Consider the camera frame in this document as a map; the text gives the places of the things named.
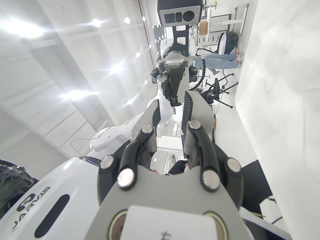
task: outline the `sneaker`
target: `sneaker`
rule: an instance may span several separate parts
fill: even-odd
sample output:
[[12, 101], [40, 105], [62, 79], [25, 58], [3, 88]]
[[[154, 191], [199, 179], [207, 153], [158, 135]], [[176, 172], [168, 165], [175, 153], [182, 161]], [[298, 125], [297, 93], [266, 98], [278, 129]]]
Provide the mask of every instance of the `sneaker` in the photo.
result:
[[243, 61], [243, 53], [239, 53], [237, 55], [236, 61], [238, 62], [238, 69], [241, 68], [241, 64], [242, 64], [242, 61]]

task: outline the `desk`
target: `desk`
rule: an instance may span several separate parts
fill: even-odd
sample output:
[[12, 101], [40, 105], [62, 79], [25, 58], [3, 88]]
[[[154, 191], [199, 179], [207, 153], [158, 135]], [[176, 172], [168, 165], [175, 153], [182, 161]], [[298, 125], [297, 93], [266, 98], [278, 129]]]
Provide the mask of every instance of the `desk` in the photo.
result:
[[320, 0], [259, 0], [236, 108], [293, 239], [319, 239]]

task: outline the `office chair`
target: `office chair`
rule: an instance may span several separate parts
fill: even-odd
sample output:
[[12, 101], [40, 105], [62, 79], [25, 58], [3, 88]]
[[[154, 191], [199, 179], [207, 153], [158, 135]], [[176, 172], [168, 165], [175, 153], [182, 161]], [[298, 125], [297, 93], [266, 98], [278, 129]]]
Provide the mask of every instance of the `office chair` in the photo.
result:
[[234, 86], [238, 85], [238, 82], [236, 82], [235, 84], [233, 84], [233, 85], [230, 86], [229, 88], [226, 88], [226, 89], [224, 89], [224, 90], [220, 89], [219, 82], [222, 81], [222, 80], [224, 80], [224, 79], [226, 79], [227, 77], [233, 76], [233, 75], [234, 75], [234, 73], [230, 73], [230, 74], [228, 74], [227, 76], [224, 76], [222, 79], [219, 79], [219, 80], [218, 80], [217, 78], [215, 78], [214, 84], [209, 84], [209, 83], [207, 82], [207, 80], [206, 80], [205, 85], [206, 85], [206, 86], [207, 86], [207, 85], [210, 85], [210, 88], [209, 88], [208, 90], [204, 91], [204, 92], [201, 94], [201, 96], [206, 100], [206, 102], [207, 102], [209, 105], [212, 104], [214, 101], [217, 101], [217, 102], [219, 102], [219, 103], [222, 103], [222, 104], [230, 107], [231, 109], [233, 108], [233, 106], [228, 105], [228, 104], [226, 104], [226, 103], [224, 103], [224, 102], [221, 102], [221, 101], [220, 101], [220, 98], [219, 98], [219, 95], [220, 95], [220, 94], [222, 94], [222, 93], [227, 93], [227, 94], [229, 94], [229, 92], [228, 92], [227, 90], [229, 90], [229, 89], [233, 88]]

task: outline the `jeans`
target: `jeans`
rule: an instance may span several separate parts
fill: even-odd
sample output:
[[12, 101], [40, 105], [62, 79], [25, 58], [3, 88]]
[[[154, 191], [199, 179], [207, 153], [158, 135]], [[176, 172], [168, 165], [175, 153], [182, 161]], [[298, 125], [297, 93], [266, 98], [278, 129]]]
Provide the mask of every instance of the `jeans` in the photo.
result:
[[[203, 58], [205, 59], [205, 65], [207, 69], [209, 69], [213, 73], [213, 75], [218, 73], [216, 69], [235, 69], [238, 67], [238, 62], [236, 61], [237, 55], [235, 53], [223, 55], [211, 53], [209, 55], [205, 55]], [[197, 59], [195, 61], [194, 67], [198, 70], [202, 70], [202, 59]]]

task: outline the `chair leg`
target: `chair leg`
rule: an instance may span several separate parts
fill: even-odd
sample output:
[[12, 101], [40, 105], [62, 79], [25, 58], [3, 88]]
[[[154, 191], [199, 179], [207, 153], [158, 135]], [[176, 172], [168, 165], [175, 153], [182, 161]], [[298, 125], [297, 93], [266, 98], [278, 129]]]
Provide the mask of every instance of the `chair leg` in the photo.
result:
[[228, 105], [228, 104], [226, 104], [226, 103], [224, 103], [224, 102], [222, 102], [222, 101], [220, 101], [220, 100], [216, 100], [216, 99], [215, 99], [215, 101], [220, 102], [220, 103], [224, 104], [225, 106], [230, 107], [231, 109], [233, 108], [233, 106]]
[[216, 96], [218, 96], [218, 95], [220, 95], [220, 94], [222, 94], [222, 93], [227, 92], [227, 90], [229, 90], [229, 89], [231, 89], [231, 88], [233, 88], [234, 86], [237, 86], [237, 85], [238, 85], [238, 82], [237, 82], [236, 84], [233, 84], [233, 85], [230, 86], [229, 88], [226, 88], [226, 89], [220, 91], [218, 94], [214, 95], [213, 98], [215, 98]]
[[[230, 73], [230, 74], [228, 74], [227, 76], [224, 76], [222, 79], [219, 79], [218, 81], [222, 81], [222, 80], [224, 80], [225, 78], [227, 78], [227, 77], [229, 77], [229, 76], [233, 76], [234, 75], [234, 73]], [[205, 85], [207, 86], [207, 85], [210, 85], [211, 87], [213, 87], [215, 84], [209, 84], [208, 82], [207, 82], [208, 80], [206, 80], [205, 81]]]

